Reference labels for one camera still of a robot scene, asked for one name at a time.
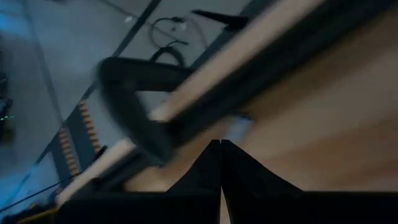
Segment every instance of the black cable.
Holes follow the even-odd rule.
[[[11,205],[9,205],[9,206],[7,206],[7,207],[4,207],[4,208],[0,209],[0,213],[4,212],[4,211],[6,211],[6,210],[9,210],[10,208],[12,208],[12,207],[14,207],[14,206],[16,206],[16,205],[18,205],[18,204],[20,204],[20,203],[22,203],[22,202],[28,200],[28,199],[30,199],[30,198],[32,198],[32,197],[35,197],[36,195],[41,194],[41,193],[45,192],[46,190],[49,190],[49,189],[51,189],[51,188],[57,186],[58,184],[62,184],[62,183],[64,183],[65,181],[68,181],[68,180],[70,180],[70,179],[72,179],[72,178],[74,178],[74,177],[76,177],[76,176],[78,176],[78,175],[80,175],[80,174],[81,174],[81,173],[78,173],[78,174],[76,174],[76,175],[72,175],[72,176],[68,177],[67,179],[61,180],[60,182],[58,182],[58,183],[56,183],[56,184],[53,184],[53,185],[51,185],[51,186],[49,186],[49,187],[46,187],[46,188],[44,188],[43,190],[40,190],[40,191],[38,191],[38,192],[36,192],[36,193],[34,193],[34,194],[32,194],[32,195],[30,195],[30,196],[24,198],[24,199],[21,199],[21,200],[17,201],[16,203],[13,203],[13,204],[11,204]]]
[[[173,18],[162,17],[162,18],[159,18],[159,19],[155,20],[155,22],[154,22],[153,24],[150,25],[149,30],[148,30],[148,38],[149,38],[149,41],[150,41],[155,47],[157,47],[157,48],[159,48],[159,49],[161,49],[162,47],[161,47],[159,44],[157,44],[156,41],[155,41],[155,39],[154,39],[154,29],[156,29],[156,24],[157,24],[158,22],[160,22],[160,21],[170,21],[170,22],[172,22],[172,23],[179,22],[179,21],[176,21],[176,20],[173,19]],[[188,45],[188,42],[182,41],[182,40],[178,40],[178,39],[174,40],[173,42],[178,42],[178,43],[183,44],[183,45]]]
[[[180,41],[178,41],[178,40],[171,41],[170,43],[166,44],[166,46],[165,46],[165,47],[170,47],[170,46],[171,46],[171,45],[173,45],[173,44],[181,44],[181,42],[180,42]]]
[[[153,56],[149,59],[151,62],[156,62],[162,54],[171,55],[178,63],[179,66],[185,67],[185,59],[179,50],[174,47],[169,46],[167,44],[166,47],[161,47]]]

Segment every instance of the wooden surface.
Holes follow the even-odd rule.
[[[266,12],[259,15],[258,18],[227,44],[220,53],[215,55],[172,93],[166,103],[155,111],[152,111],[150,117],[158,121],[167,121],[173,118],[178,112],[189,106],[190,103],[193,103],[212,86],[224,79],[235,68],[247,62],[257,51],[277,39],[284,31],[292,27],[323,1],[283,0],[275,3]],[[217,134],[213,134],[208,139],[217,138],[217,136]],[[190,150],[185,151],[187,151],[187,154],[190,154],[188,153],[189,151],[196,151],[196,148],[203,149],[203,146],[201,145],[197,148],[195,145],[195,147],[188,147]],[[132,150],[134,150],[134,145],[128,139],[119,141],[61,192],[57,197],[58,205],[62,205],[92,178],[99,176]]]
[[[255,123],[241,148],[304,190],[398,191],[397,24],[394,8],[248,103]],[[125,189],[167,190],[203,150],[199,142]],[[229,222],[224,200],[221,222]]]

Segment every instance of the gray floor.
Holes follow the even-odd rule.
[[[125,22],[125,15],[108,8],[98,0],[64,0],[56,3],[45,0],[0,0],[0,44],[5,55],[5,68],[10,76],[11,96],[14,99],[12,125],[16,127],[16,140],[0,146],[0,207],[16,191],[22,178],[31,172],[27,184],[13,202],[24,198],[58,180],[52,158],[47,155],[38,167],[32,165],[59,128],[57,113],[45,86],[43,70],[39,66],[34,39],[26,21],[22,2],[26,1],[34,29],[43,48],[45,61],[55,87],[62,118],[66,119],[82,94],[94,79],[96,64],[112,54],[135,19]],[[113,0],[114,3],[134,14],[140,14],[149,0]],[[227,14],[238,14],[248,0],[164,0],[150,17],[153,22],[160,17],[185,16],[192,9],[207,9]],[[195,17],[211,43],[222,31],[222,25]],[[166,31],[170,27],[160,25]],[[157,49],[147,38],[148,27],[143,27],[129,44],[122,56],[149,58]],[[189,46],[178,46],[191,64],[203,51],[204,46],[192,27],[174,33],[189,41]],[[159,43],[170,39],[155,34]],[[170,58],[162,57],[165,62]],[[159,93],[143,93],[149,108],[153,108],[167,96]],[[102,144],[113,145],[123,137],[106,109],[94,92],[88,99],[90,112]],[[43,200],[39,195],[9,212],[26,208],[29,203]]]

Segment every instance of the black plastic part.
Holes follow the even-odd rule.
[[[252,0],[247,6],[239,13],[239,16],[249,18],[249,21],[253,20],[262,11],[270,8],[276,0]],[[207,62],[212,56],[214,56],[226,43],[228,43],[236,34],[239,32],[230,32],[224,30],[206,50],[191,64],[190,68],[198,69],[205,62]]]
[[[151,121],[137,91],[173,91],[192,73],[145,60],[107,58],[99,66],[101,95],[113,119],[155,165],[172,158],[173,144],[162,125]]]
[[[99,159],[104,153],[105,151],[108,149],[108,146],[103,146],[96,154],[95,157],[93,159],[93,162],[95,162],[97,159]]]
[[[171,55],[178,63],[179,67],[185,67],[185,59],[180,51],[171,46],[161,47],[156,51],[153,56],[149,59],[151,62],[156,62],[159,57],[163,54]]]
[[[246,16],[230,16],[199,9],[193,10],[192,13],[226,24],[227,31],[239,31],[249,23],[249,18]]]
[[[304,192],[295,197],[261,197],[257,213],[269,223],[335,224],[335,223],[397,223],[395,192]],[[267,211],[264,217],[260,213]]]
[[[269,223],[264,218],[264,212],[267,213],[265,217],[268,217],[268,211],[260,212],[257,209],[269,203],[258,204],[260,198],[295,197],[302,193],[300,189],[266,169],[231,141],[222,140],[221,147],[221,185],[231,223],[243,223],[248,217],[259,223]]]
[[[221,157],[221,142],[210,141],[188,172],[168,192],[196,192],[207,189],[220,194]]]

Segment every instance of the black metal bracket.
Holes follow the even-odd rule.
[[[249,18],[247,16],[230,16],[199,9],[192,10],[191,12],[196,15],[203,16],[205,18],[225,24],[226,27],[224,29],[227,31],[239,31],[249,23]]]

